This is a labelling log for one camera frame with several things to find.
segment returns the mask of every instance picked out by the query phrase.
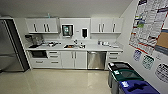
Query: faucet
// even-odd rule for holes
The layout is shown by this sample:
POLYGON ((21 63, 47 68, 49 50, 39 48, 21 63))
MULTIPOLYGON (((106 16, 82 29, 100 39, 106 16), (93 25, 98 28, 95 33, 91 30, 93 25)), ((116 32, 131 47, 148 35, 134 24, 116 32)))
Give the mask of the faucet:
POLYGON ((75 40, 74 40, 74 45, 77 45, 77 43, 78 43, 78 40, 75 39, 75 40))

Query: microwave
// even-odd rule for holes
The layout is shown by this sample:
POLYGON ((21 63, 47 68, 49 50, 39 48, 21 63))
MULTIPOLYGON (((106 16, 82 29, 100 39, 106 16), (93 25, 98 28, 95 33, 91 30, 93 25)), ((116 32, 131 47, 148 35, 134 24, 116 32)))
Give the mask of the microwave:
POLYGON ((31 51, 33 58, 47 58, 47 54, 45 50, 33 50, 31 51))

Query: black trash bin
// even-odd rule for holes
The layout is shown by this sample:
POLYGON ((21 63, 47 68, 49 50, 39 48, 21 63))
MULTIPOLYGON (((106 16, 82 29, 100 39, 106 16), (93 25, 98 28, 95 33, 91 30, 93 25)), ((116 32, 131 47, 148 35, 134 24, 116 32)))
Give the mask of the black trash bin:
POLYGON ((134 70, 128 63, 124 63, 124 62, 111 62, 108 63, 108 69, 109 69, 109 76, 108 76, 108 85, 110 88, 112 88, 112 72, 115 70, 119 70, 119 69, 130 69, 130 70, 134 70))
POLYGON ((119 94, 160 94, 146 81, 119 81, 119 94))

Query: ceiling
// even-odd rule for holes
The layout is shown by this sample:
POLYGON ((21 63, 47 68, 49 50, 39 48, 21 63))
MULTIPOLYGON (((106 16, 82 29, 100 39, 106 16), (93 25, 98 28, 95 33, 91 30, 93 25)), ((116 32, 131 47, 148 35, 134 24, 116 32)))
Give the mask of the ceiling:
POLYGON ((120 17, 133 0, 0 0, 11 17, 120 17))

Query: dishwasher handle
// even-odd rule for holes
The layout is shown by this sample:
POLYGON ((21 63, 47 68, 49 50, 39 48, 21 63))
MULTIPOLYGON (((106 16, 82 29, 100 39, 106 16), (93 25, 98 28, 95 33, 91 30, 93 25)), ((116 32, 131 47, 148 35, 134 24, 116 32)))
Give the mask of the dishwasher handle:
POLYGON ((89 54, 107 53, 107 52, 88 52, 89 54))

